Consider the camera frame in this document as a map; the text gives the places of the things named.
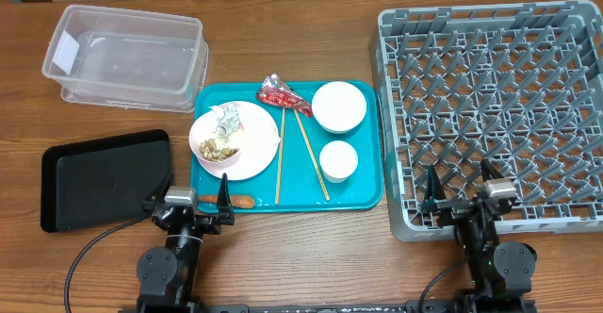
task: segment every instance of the gray dish rack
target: gray dish rack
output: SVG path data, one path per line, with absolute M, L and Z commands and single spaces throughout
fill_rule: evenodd
M 392 233 L 452 239 L 420 204 L 434 164 L 449 200 L 480 160 L 514 178 L 499 233 L 603 231 L 603 22 L 590 1 L 388 9 L 370 45 Z

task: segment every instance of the snack wrapper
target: snack wrapper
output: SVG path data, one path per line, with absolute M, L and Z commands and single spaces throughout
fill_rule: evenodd
M 291 107 L 308 118 L 312 117 L 310 104 L 294 92 L 277 74 L 272 74 L 262 83 L 262 90 L 255 94 L 260 102 L 277 107 Z

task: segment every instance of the white bowl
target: white bowl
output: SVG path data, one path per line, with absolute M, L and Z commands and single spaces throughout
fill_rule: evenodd
M 318 160 L 325 178 L 333 183 L 344 182 L 358 167 L 356 150 L 342 140 L 327 143 L 320 151 Z
M 220 107 L 226 107 L 228 106 L 228 104 L 230 103 L 225 103 L 223 105 L 220 105 Z M 213 138 L 213 133 L 216 130 L 215 119 L 212 118 L 211 113 L 212 111 L 210 110 L 205 114 L 201 115 L 199 119 L 197 119 L 192 125 L 190 131 L 188 132 L 188 145 L 190 146 L 190 150 L 194 153 L 194 155 L 197 157 L 197 159 L 199 159 L 200 162 L 202 161 L 205 164 L 214 165 L 220 168 L 226 168 L 234 165 L 238 161 L 241 154 L 240 148 L 234 155 L 226 158 L 223 161 L 210 161 L 206 159 L 199 150 L 201 142 Z M 239 125 L 239 130 L 243 130 L 242 124 Z
M 343 134 L 365 118 L 367 100 L 358 88 L 348 82 L 329 82 L 314 94 L 312 112 L 326 131 Z

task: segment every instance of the teal serving tray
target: teal serving tray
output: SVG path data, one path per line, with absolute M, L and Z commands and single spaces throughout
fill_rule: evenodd
M 285 148 L 281 167 L 279 205 L 274 204 L 277 153 L 269 166 L 260 174 L 247 180 L 228 182 L 231 195 L 251 195 L 255 199 L 253 209 L 236 208 L 235 212 L 286 213 L 354 210 L 370 209 L 379 203 L 383 195 L 383 164 L 377 101 L 374 91 L 368 84 L 360 81 L 349 82 L 356 86 L 367 99 L 367 115 L 350 132 L 331 134 L 324 130 L 314 117 L 308 119 L 300 114 L 303 128 L 312 145 L 317 162 L 322 147 L 332 140 L 344 140 L 351 144 L 358 153 L 358 168 L 346 181 L 334 184 L 325 179 L 331 201 L 326 201 L 324 197 L 295 114 L 293 110 L 288 109 L 285 116 Z M 325 83 L 327 82 L 287 82 L 294 91 L 309 102 L 312 101 L 317 89 Z M 255 93 L 261 87 L 261 82 L 219 83 L 207 86 L 197 97 L 195 119 L 209 111 L 210 106 L 231 101 L 248 101 L 264 108 L 272 116 L 276 126 L 280 128 L 283 115 L 281 109 L 265 105 L 255 99 Z M 193 155 L 190 185 L 197 190 L 197 194 L 217 194 L 220 181 L 206 172 L 199 164 L 197 157 Z M 199 204 L 199 209 L 205 213 L 217 211 L 215 205 L 205 203 Z

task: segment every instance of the wooden table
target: wooden table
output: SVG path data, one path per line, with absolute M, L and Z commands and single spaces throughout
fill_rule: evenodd
M 368 39 L 386 8 L 550 0 L 134 0 L 97 5 L 199 18 L 209 44 L 207 84 L 360 79 L 371 83 Z M 603 6 L 603 0 L 593 0 Z M 0 6 L 0 311 L 63 311 L 67 271 L 108 226 L 72 233 L 40 229 L 41 155 L 79 140 L 164 128 L 176 182 L 188 185 L 192 115 L 68 104 L 41 74 L 65 4 Z M 72 282 L 73 312 L 115 312 L 139 294 L 136 263 L 163 245 L 144 222 L 114 234 L 84 257 Z M 533 291 L 541 312 L 600 311 L 603 235 L 524 234 L 538 252 Z M 195 292 L 209 304 L 403 303 L 461 256 L 450 241 L 403 243 L 391 235 L 385 199 L 348 213 L 239 216 L 207 237 Z M 470 286 L 467 271 L 434 287 L 444 298 Z

